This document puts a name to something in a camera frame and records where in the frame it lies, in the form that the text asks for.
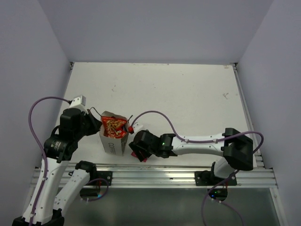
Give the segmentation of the red peanut snack packet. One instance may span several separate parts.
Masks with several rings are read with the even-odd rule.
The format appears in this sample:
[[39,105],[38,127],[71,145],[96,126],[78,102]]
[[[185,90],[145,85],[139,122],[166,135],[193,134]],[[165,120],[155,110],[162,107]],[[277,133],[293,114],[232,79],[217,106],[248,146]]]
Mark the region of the red peanut snack packet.
[[103,135],[105,137],[120,139],[127,134],[127,120],[122,118],[116,118],[114,116],[102,116],[101,119],[102,124],[104,126]]

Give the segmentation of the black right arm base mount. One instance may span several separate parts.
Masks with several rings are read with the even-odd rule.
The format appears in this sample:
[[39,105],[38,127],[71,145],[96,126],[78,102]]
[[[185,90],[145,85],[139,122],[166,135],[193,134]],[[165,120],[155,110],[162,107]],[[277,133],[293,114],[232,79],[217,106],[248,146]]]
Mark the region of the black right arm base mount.
[[214,176],[213,173],[208,170],[195,171],[194,179],[196,186],[214,186],[224,180],[223,178]]

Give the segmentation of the aluminium right side rail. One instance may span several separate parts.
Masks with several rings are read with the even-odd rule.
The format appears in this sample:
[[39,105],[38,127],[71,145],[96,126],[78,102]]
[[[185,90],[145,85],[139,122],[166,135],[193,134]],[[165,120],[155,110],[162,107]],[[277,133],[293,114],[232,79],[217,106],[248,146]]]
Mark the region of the aluminium right side rail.
[[[236,79],[236,82],[237,82],[238,91],[239,91],[240,99],[241,99],[241,102],[242,102],[242,106],[243,106],[243,110],[244,110],[248,130],[254,130],[252,120],[251,120],[251,116],[250,116],[250,113],[248,111],[245,95],[243,93],[243,89],[242,89],[242,86],[241,86],[241,83],[240,83],[240,80],[239,80],[238,70],[237,70],[237,63],[232,63],[231,65],[233,67],[233,71],[234,71],[234,74],[235,74],[235,79]],[[250,134],[250,138],[253,140],[254,147],[256,148],[258,146],[259,142],[261,141],[261,137],[259,135],[256,135],[256,134]],[[254,159],[255,159],[255,162],[256,162],[256,167],[260,168],[260,169],[265,168],[263,158],[262,158],[262,154],[261,154],[259,149],[255,152],[255,154],[253,156],[254,156]]]

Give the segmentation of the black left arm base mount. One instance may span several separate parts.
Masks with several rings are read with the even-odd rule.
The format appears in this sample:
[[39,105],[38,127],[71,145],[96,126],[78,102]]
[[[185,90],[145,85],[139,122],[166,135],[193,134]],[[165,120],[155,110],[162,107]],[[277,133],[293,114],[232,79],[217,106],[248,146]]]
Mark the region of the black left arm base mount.
[[81,198],[100,199],[103,195],[107,194],[109,186],[111,186],[113,179],[112,171],[97,171],[88,184],[80,191]]

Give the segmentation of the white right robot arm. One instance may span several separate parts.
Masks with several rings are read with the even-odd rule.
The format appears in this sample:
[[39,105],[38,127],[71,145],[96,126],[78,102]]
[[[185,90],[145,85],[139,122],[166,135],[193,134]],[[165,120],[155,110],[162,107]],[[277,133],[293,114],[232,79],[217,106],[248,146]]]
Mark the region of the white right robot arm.
[[208,137],[180,137],[163,134],[159,137],[148,130],[138,131],[129,147],[139,161],[154,155],[161,158],[187,154],[208,154],[221,157],[212,163],[210,181],[220,185],[236,170],[253,170],[253,140],[246,133],[226,128],[223,133]]

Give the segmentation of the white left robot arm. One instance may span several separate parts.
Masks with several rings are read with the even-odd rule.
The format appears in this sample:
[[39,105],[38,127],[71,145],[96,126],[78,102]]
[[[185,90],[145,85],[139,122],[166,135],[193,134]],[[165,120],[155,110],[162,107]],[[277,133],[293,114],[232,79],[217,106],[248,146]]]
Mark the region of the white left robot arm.
[[59,185],[69,165],[78,142],[84,136],[99,132],[102,123],[90,110],[70,107],[60,116],[44,143],[44,156],[40,176],[32,199],[24,214],[13,221],[14,226],[62,226],[64,216],[83,186],[92,185],[98,179],[96,165],[80,161],[63,189]]

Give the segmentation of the small pink candy packet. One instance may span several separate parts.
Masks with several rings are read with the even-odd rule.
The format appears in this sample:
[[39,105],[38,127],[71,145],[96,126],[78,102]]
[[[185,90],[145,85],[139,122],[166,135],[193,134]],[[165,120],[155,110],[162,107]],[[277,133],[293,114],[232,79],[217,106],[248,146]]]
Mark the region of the small pink candy packet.
[[140,162],[146,162],[147,157],[144,157],[142,154],[135,154],[134,152],[131,153],[131,156],[137,158]]

